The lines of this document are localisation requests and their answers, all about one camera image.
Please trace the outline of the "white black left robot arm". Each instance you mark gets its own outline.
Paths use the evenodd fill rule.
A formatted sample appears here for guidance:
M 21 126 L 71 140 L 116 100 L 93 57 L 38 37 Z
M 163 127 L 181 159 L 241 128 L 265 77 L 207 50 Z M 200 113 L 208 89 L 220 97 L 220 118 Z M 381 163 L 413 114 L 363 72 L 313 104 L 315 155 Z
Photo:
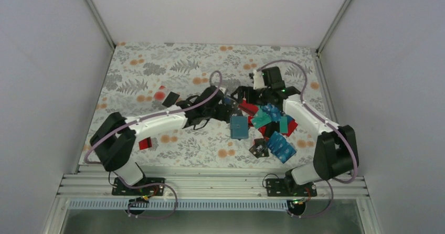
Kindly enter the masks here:
M 160 87 L 155 99 L 164 110 L 134 117 L 113 112 L 94 133 L 90 145 L 104 169 L 117 174 L 126 189 L 138 195 L 145 190 L 146 180 L 131 158 L 133 150 L 151 147 L 151 138 L 161 133 L 188 127 L 198 130 L 210 119 L 229 121 L 231 106 L 225 103 L 226 93 L 224 87 L 209 86 L 200 95 L 180 100 L 179 94 Z

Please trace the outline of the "red card with black stripe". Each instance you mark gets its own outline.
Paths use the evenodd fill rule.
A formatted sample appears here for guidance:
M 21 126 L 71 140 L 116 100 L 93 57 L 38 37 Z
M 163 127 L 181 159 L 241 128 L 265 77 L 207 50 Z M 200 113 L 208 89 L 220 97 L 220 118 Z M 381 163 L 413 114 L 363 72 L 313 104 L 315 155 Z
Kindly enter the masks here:
M 248 115 L 248 125 L 253 126 L 252 119 L 259 111 L 259 108 L 256 105 L 247 103 L 246 100 L 243 100 L 239 105 L 238 108 L 246 113 Z

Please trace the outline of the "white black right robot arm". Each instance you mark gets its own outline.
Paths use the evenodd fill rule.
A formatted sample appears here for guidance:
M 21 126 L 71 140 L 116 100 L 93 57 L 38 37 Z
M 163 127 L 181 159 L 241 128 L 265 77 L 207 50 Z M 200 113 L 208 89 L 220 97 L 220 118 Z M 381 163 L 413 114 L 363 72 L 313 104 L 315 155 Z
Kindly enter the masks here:
M 352 178 L 343 180 L 351 183 L 359 166 L 354 129 L 340 126 L 317 111 L 303 97 L 304 91 L 286 86 L 278 67 L 260 68 L 250 74 L 252 86 L 239 86 L 231 96 L 238 102 L 266 107 L 271 105 L 295 119 L 315 138 L 315 152 L 311 163 L 287 172 L 290 178 L 284 182 L 285 191 L 296 196 L 305 184 L 318 180 L 336 179 L 338 175 L 351 171 Z

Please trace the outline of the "red card under left arm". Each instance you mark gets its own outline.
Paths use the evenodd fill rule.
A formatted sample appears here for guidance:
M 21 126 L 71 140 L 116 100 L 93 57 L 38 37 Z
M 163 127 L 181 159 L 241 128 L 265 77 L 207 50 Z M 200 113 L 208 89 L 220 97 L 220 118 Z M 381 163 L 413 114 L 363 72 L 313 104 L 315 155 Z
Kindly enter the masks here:
M 150 137 L 147 137 L 143 140 L 139 141 L 139 150 L 146 150 L 152 147 L 152 140 Z

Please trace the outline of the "teal leather card holder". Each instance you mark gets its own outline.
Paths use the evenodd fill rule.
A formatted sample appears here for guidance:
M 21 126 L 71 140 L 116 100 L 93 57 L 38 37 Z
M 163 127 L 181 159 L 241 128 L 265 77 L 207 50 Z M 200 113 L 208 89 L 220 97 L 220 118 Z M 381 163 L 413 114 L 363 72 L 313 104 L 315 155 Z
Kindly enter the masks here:
M 230 118 L 230 138 L 244 140 L 249 138 L 249 125 L 246 116 L 232 116 Z

